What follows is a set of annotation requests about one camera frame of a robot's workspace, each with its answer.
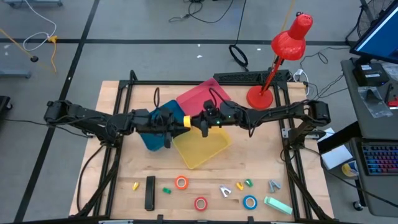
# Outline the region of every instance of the lamp base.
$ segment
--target lamp base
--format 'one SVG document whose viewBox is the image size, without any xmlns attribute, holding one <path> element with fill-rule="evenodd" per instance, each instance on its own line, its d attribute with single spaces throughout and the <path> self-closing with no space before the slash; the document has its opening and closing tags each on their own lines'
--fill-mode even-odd
<svg viewBox="0 0 398 224">
<path fill-rule="evenodd" d="M 274 101 L 274 96 L 270 90 L 267 90 L 263 95 L 260 95 L 261 87 L 262 86 L 258 85 L 250 88 L 246 95 L 249 105 L 257 110 L 267 109 Z"/>
</svg>

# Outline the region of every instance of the tape roll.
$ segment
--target tape roll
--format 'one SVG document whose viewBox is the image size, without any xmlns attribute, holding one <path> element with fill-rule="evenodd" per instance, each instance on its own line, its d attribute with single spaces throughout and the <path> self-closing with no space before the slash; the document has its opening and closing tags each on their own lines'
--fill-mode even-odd
<svg viewBox="0 0 398 224">
<path fill-rule="evenodd" d="M 248 205 L 248 200 L 252 200 L 253 201 L 253 205 L 252 206 Z M 247 196 L 245 196 L 243 198 L 243 206 L 245 207 L 245 209 L 248 209 L 248 210 L 256 209 L 256 207 L 257 207 L 257 199 L 254 196 L 252 196 L 252 195 L 247 195 Z"/>
<path fill-rule="evenodd" d="M 205 204 L 205 206 L 203 206 L 203 208 L 199 208 L 198 203 L 200 201 L 203 201 L 203 203 Z M 207 208 L 207 200 L 204 197 L 198 197 L 195 199 L 195 209 L 198 211 L 204 211 Z"/>
<path fill-rule="evenodd" d="M 184 127 L 191 128 L 191 116 L 184 116 Z"/>
<path fill-rule="evenodd" d="M 183 185 L 179 185 L 179 184 L 178 184 L 178 182 L 179 182 L 180 180 L 184 180 L 184 184 L 183 184 Z M 178 177 L 175 179 L 175 186 L 176 186 L 176 188 L 179 189 L 179 190 L 185 190 L 185 189 L 188 187 L 188 179 L 187 179 L 186 177 L 182 176 L 182 175 L 178 176 Z"/>
</svg>

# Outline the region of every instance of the red desk lamp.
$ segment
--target red desk lamp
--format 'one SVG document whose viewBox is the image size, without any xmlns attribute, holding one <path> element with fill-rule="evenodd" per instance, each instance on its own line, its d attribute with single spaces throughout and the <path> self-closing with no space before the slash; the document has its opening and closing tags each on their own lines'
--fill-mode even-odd
<svg viewBox="0 0 398 224">
<path fill-rule="evenodd" d="M 248 91 L 246 99 L 252 108 L 263 110 L 271 105 L 274 96 L 268 89 L 269 85 L 283 60 L 298 60 L 303 57 L 305 51 L 304 37 L 310 30 L 312 22 L 312 16 L 301 14 L 296 17 L 289 30 L 281 32 L 272 40 L 271 47 L 278 56 L 277 62 L 265 84 L 263 86 L 254 86 Z"/>
</svg>

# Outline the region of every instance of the green block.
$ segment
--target green block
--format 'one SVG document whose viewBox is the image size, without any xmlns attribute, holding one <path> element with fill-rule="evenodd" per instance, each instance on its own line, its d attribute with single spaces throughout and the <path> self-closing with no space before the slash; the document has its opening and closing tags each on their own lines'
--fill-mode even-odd
<svg viewBox="0 0 398 224">
<path fill-rule="evenodd" d="M 167 193 L 167 194 L 171 194 L 172 191 L 166 187 L 163 188 L 163 192 Z"/>
<path fill-rule="evenodd" d="M 244 181 L 244 183 L 245 183 L 247 186 L 249 186 L 249 187 L 252 187 L 252 186 L 253 186 L 253 183 L 251 182 L 251 179 L 246 179 L 246 180 Z"/>
<path fill-rule="evenodd" d="M 264 198 L 264 203 L 266 205 L 269 205 L 272 208 L 280 211 L 280 212 L 285 213 L 285 214 L 288 214 L 288 215 L 292 214 L 292 211 L 293 211 L 292 208 L 290 208 L 288 205 L 285 205 L 284 203 L 282 203 L 282 202 L 280 202 L 280 201 L 278 201 L 278 200 L 276 200 L 276 199 L 274 199 L 272 197 L 265 197 Z"/>
</svg>

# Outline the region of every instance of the gray clip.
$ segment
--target gray clip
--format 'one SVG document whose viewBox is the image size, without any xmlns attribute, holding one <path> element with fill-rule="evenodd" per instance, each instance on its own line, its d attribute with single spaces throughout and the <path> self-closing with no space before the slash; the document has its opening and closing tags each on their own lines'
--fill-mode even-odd
<svg viewBox="0 0 398 224">
<path fill-rule="evenodd" d="M 282 186 L 280 186 L 280 184 L 278 184 L 277 182 L 275 182 L 274 180 L 270 180 L 268 181 L 269 183 L 269 192 L 274 193 L 274 186 L 277 187 L 279 190 L 282 188 Z"/>
<path fill-rule="evenodd" d="M 272 180 L 268 181 L 268 183 L 269 183 L 269 192 L 274 193 L 275 190 L 274 190 L 274 185 L 272 184 Z"/>
<path fill-rule="evenodd" d="M 271 180 L 272 184 L 277 187 L 279 190 L 282 188 L 282 186 L 280 186 L 280 184 L 278 184 L 277 182 L 275 182 L 274 180 Z"/>
<path fill-rule="evenodd" d="M 231 189 L 225 187 L 224 185 L 220 186 L 220 190 L 223 193 L 224 197 L 228 197 L 231 194 Z"/>
</svg>

